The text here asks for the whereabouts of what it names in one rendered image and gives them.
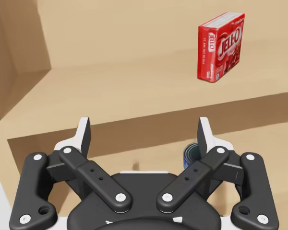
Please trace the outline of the red and white carton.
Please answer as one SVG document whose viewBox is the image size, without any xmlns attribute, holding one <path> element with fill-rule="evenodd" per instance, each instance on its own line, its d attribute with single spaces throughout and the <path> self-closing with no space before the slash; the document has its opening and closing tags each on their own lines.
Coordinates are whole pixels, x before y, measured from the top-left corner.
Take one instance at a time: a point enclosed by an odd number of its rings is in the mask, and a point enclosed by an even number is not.
<svg viewBox="0 0 288 230">
<path fill-rule="evenodd" d="M 226 12 L 198 27 L 198 79 L 217 82 L 239 63 L 244 19 Z"/>
</svg>

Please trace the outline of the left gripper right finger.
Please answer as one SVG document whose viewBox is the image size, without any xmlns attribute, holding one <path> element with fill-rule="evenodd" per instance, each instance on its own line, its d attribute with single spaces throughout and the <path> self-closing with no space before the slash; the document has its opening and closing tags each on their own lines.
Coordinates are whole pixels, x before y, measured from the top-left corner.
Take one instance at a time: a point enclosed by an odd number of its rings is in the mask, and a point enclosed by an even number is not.
<svg viewBox="0 0 288 230">
<path fill-rule="evenodd" d="M 191 163 L 156 198 L 163 213 L 172 213 L 205 182 L 216 179 L 235 184 L 240 202 L 230 220 L 239 229 L 278 229 L 279 220 L 263 158 L 256 153 L 235 153 L 233 145 L 216 138 L 207 117 L 200 117 L 197 141 L 201 159 Z"/>
</svg>

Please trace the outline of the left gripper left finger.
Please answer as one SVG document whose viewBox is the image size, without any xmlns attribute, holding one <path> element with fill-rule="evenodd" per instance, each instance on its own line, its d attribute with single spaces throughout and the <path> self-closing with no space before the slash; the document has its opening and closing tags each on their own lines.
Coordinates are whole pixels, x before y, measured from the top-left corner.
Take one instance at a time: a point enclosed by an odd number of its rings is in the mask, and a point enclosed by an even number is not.
<svg viewBox="0 0 288 230">
<path fill-rule="evenodd" d="M 58 214 L 48 197 L 53 185 L 62 181 L 76 179 L 74 190 L 80 198 L 94 192 L 116 213 L 131 209 L 130 193 L 87 158 L 90 141 L 90 120 L 82 117 L 75 135 L 58 142 L 52 154 L 37 152 L 25 158 L 12 206 L 10 230 L 47 230 L 54 226 Z"/>
</svg>

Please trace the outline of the blue flat can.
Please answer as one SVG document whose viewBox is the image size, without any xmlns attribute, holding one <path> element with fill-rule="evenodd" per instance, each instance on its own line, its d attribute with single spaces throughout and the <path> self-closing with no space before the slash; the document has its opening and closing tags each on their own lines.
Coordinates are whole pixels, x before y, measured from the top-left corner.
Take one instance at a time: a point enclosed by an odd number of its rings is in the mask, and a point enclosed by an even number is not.
<svg viewBox="0 0 288 230">
<path fill-rule="evenodd" d="M 183 167 L 186 169 L 194 161 L 201 158 L 198 142 L 187 145 L 183 151 Z"/>
</svg>

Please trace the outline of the pale wooden shelf unit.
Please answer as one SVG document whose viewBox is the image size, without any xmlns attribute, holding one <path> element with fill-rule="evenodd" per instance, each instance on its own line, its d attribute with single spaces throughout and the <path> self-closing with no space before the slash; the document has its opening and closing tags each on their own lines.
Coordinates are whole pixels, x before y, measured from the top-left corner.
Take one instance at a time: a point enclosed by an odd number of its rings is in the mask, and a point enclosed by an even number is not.
<svg viewBox="0 0 288 230">
<path fill-rule="evenodd" d="M 245 15 L 240 61 L 197 78 L 198 26 Z M 288 230 L 288 0 L 0 0 L 0 229 L 25 157 L 90 118 L 89 158 L 110 174 L 179 174 L 198 118 L 262 155 Z"/>
</svg>

